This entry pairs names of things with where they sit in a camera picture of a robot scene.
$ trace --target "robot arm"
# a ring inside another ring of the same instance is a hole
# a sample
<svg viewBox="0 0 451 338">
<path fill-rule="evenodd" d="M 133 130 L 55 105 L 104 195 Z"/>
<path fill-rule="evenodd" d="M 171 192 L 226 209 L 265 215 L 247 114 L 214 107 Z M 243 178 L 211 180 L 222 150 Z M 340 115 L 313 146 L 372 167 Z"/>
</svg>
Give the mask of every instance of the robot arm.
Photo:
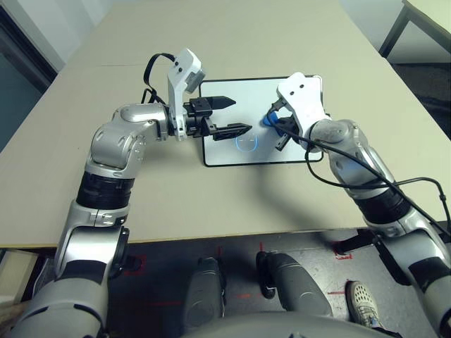
<svg viewBox="0 0 451 338">
<path fill-rule="evenodd" d="M 13 337 L 103 337 L 108 281 L 125 263 L 128 201 L 146 145 L 169 136 L 221 140 L 251 129 L 241 123 L 216 127 L 210 121 L 214 109 L 235 103 L 227 97 L 183 103 L 183 93 L 194 91 L 203 77 L 199 59 L 184 49 L 168 72 L 169 107 L 122 106 L 96 131 L 55 255 L 56 279 L 33 298 Z"/>
<path fill-rule="evenodd" d="M 434 330 L 445 335 L 450 330 L 451 316 L 446 296 L 451 290 L 449 251 L 429 220 L 408 200 L 356 161 L 331 151 L 338 149 L 358 158 L 389 182 L 395 181 L 359 126 L 351 120 L 331 120 L 321 102 L 312 101 L 316 96 L 309 94 L 311 90 L 303 74 L 295 73 L 279 84 L 280 99 L 275 108 L 286 106 L 305 140 L 301 140 L 301 146 L 307 149 L 306 141 L 314 141 L 314 151 L 328 153 L 330 169 L 338 181 L 356 188 L 346 191 L 376 235 L 379 247 L 385 250 L 381 258 L 390 257 L 395 262 L 408 283 L 414 285 Z"/>
</svg>

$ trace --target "table leg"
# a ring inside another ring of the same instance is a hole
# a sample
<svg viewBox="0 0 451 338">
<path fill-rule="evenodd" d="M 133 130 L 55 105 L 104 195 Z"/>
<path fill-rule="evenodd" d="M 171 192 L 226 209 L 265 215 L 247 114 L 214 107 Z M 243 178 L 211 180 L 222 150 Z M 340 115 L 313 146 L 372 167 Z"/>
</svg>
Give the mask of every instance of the table leg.
<svg viewBox="0 0 451 338">
<path fill-rule="evenodd" d="M 397 16 L 395 23 L 393 24 L 391 30 L 385 38 L 385 41 L 379 49 L 379 54 L 382 57 L 386 58 L 388 54 L 390 54 L 396 41 L 404 31 L 407 23 L 409 22 L 408 11 L 409 10 L 406 8 L 406 6 L 404 6 L 401 10 L 401 13 Z"/>
<path fill-rule="evenodd" d="M 430 18 L 419 11 L 410 10 L 407 14 L 409 20 L 439 45 L 451 53 L 451 34 L 437 25 Z"/>
</svg>

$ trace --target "blue circle icon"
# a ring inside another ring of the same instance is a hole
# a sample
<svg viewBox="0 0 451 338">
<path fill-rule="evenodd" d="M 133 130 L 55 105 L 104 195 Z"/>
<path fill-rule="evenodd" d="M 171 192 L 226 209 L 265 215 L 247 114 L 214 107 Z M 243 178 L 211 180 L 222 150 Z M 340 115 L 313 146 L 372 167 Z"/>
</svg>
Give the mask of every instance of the blue circle icon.
<svg viewBox="0 0 451 338">
<path fill-rule="evenodd" d="M 259 146 L 259 139 L 255 134 L 247 132 L 244 135 L 235 138 L 235 144 L 239 151 L 243 153 L 252 153 Z"/>
</svg>

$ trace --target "gray floor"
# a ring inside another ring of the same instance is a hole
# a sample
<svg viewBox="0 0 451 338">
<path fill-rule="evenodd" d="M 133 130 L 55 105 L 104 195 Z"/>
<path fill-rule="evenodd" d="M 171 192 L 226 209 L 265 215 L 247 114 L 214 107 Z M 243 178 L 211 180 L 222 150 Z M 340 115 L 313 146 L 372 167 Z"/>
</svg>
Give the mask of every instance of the gray floor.
<svg viewBox="0 0 451 338">
<path fill-rule="evenodd" d="M 330 249 L 332 241 L 355 234 L 348 230 L 133 244 L 130 254 L 145 262 L 140 271 L 111 281 L 111 336 L 179 337 L 187 283 L 199 257 L 220 256 L 224 262 L 228 281 L 225 316 L 282 311 L 277 297 L 269 301 L 259 291 L 254 259 L 263 249 L 285 252 L 299 261 L 327 296 L 335 318 L 349 319 L 345 283 L 361 280 L 373 292 L 387 329 L 404 338 L 434 337 L 414 290 L 396 284 L 375 248 L 346 257 Z"/>
</svg>

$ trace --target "sneaker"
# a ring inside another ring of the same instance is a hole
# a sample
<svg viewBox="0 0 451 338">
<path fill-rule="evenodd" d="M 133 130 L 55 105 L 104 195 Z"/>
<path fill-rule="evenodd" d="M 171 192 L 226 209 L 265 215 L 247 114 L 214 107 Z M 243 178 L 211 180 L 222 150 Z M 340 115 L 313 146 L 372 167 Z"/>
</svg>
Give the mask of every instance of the sneaker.
<svg viewBox="0 0 451 338">
<path fill-rule="evenodd" d="M 347 307 L 354 323 L 366 327 L 383 327 L 378 306 L 371 292 L 361 282 L 348 282 L 345 288 Z"/>
</svg>

